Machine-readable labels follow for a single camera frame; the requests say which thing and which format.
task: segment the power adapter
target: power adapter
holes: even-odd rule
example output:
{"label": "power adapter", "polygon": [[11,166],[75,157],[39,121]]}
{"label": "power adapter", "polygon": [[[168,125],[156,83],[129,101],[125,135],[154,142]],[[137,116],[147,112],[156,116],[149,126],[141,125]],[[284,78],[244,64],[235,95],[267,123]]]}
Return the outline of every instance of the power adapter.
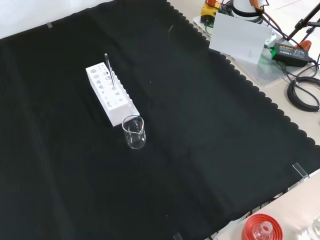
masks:
{"label": "power adapter", "polygon": [[307,50],[288,46],[282,43],[275,43],[273,45],[271,56],[272,60],[279,61],[293,67],[304,67],[307,63],[312,61]]}

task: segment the red lid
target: red lid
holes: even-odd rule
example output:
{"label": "red lid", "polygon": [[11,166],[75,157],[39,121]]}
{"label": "red lid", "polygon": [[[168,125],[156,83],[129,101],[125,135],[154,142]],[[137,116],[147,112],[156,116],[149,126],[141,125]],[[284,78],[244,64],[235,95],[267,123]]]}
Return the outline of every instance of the red lid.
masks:
{"label": "red lid", "polygon": [[279,223],[271,216],[266,214],[254,214],[248,218],[242,230],[242,240],[255,240],[253,232],[257,225],[263,222],[269,222],[273,227],[273,235],[271,240],[283,240],[284,233]]}

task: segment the glass bottle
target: glass bottle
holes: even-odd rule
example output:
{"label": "glass bottle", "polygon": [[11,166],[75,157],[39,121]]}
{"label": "glass bottle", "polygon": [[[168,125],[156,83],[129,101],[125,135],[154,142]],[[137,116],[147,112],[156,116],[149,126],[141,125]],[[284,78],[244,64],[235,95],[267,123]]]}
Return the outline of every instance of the glass bottle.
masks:
{"label": "glass bottle", "polygon": [[264,221],[253,229],[253,237],[255,240],[270,240],[273,235],[273,226],[270,222]]}
{"label": "glass bottle", "polygon": [[306,232],[311,240],[320,240],[320,215],[315,217]]}

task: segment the white card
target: white card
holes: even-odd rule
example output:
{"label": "white card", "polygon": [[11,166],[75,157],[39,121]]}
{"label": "white card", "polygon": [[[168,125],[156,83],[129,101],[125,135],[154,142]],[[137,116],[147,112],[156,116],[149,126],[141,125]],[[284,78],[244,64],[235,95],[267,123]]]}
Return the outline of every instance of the white card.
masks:
{"label": "white card", "polygon": [[217,13],[209,48],[257,64],[271,34],[270,27]]}

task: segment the glass beaker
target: glass beaker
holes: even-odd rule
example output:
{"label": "glass beaker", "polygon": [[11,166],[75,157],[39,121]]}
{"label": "glass beaker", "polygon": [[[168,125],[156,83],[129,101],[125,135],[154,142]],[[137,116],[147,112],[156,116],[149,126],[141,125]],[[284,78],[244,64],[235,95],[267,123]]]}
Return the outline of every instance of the glass beaker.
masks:
{"label": "glass beaker", "polygon": [[131,115],[122,122],[126,143],[131,149],[140,149],[146,144],[145,122],[142,117]]}

